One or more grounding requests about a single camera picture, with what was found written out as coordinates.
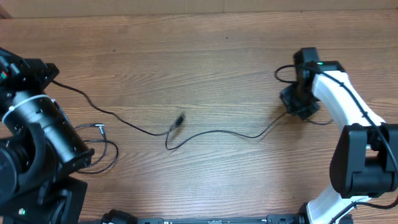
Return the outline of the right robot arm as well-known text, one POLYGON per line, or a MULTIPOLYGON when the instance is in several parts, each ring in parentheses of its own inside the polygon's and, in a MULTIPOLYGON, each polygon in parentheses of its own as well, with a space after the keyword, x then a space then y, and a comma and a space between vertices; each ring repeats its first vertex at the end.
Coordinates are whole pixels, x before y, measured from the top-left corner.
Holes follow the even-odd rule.
POLYGON ((277 223, 352 223, 352 209, 397 206, 371 203, 397 190, 397 125, 389 124, 364 102, 337 61, 322 61, 316 48, 302 48, 291 65, 295 80, 280 93, 286 112, 308 119, 323 103, 338 125, 340 138, 330 162, 329 186, 304 203, 296 215, 268 215, 277 223))

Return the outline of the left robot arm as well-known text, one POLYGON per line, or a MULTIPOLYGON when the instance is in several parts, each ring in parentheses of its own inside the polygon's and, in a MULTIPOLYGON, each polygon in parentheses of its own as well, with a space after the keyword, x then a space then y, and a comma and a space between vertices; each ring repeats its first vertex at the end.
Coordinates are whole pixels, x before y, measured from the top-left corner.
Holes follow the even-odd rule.
POLYGON ((71 177, 94 154, 45 88, 58 68, 1 49, 1 216, 4 223, 78 223, 87 184, 71 177))

